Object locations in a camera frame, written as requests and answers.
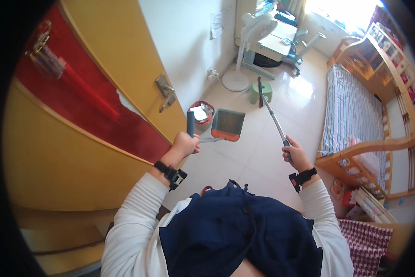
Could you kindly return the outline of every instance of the electric fan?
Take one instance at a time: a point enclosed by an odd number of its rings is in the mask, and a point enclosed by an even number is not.
[[[231,91],[242,91],[248,88],[249,79],[246,75],[240,72],[241,61],[243,59],[244,48],[249,50],[251,44],[257,43],[261,39],[268,36],[277,26],[277,21],[268,14],[275,6],[275,1],[272,6],[267,9],[267,12],[255,17],[250,13],[245,13],[241,17],[244,22],[244,27],[241,30],[241,43],[238,50],[237,66],[235,71],[227,72],[223,75],[223,85]]]

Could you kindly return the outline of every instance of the person's left hand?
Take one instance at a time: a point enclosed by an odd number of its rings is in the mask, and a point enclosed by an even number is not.
[[[175,136],[174,144],[169,152],[175,153],[182,160],[192,153],[196,154],[200,152],[200,145],[198,144],[199,141],[200,136],[197,134],[194,134],[194,137],[191,137],[186,132],[178,132]]]

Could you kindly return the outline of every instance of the red houndstooth fabric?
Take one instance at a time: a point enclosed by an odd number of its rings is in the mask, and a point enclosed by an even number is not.
[[[354,277],[376,276],[394,230],[345,219],[340,220],[339,225],[349,244]]]

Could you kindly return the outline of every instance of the white sleeve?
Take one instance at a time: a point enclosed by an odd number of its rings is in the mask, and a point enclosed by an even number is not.
[[[323,248],[321,276],[353,276],[354,267],[349,245],[341,234],[334,206],[322,180],[299,192],[304,215],[314,220],[312,235],[317,247]]]
[[[132,188],[106,236],[102,277],[145,273],[145,251],[156,227],[155,216],[167,193],[168,189],[148,172]]]

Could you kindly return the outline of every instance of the fan base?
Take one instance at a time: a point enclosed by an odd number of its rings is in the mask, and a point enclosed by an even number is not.
[[[222,81],[224,87],[231,91],[243,91],[249,87],[249,78],[237,71],[227,72]]]

